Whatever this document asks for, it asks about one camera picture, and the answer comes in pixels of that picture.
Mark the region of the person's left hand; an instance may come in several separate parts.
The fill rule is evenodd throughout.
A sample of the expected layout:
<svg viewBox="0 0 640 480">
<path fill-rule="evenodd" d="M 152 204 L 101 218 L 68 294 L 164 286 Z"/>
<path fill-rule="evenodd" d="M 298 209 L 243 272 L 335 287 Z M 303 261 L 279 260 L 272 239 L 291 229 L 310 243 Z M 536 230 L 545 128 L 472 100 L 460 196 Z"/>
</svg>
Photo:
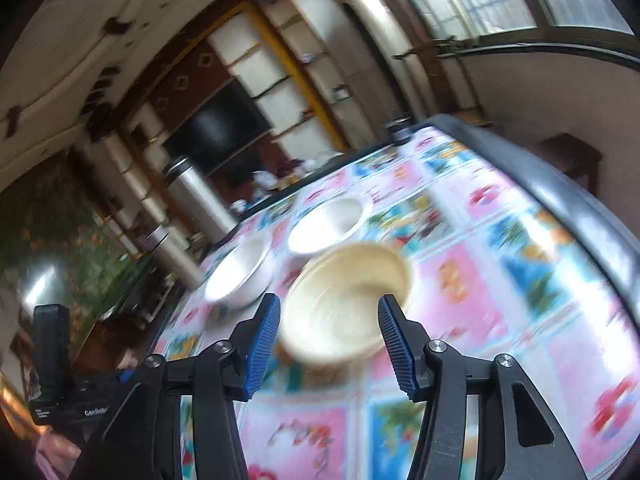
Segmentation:
<svg viewBox="0 0 640 480">
<path fill-rule="evenodd" d="M 67 479 L 80 453 L 81 449 L 66 437 L 55 432 L 46 432 L 38 440 L 35 462 L 44 478 Z"/>
</svg>

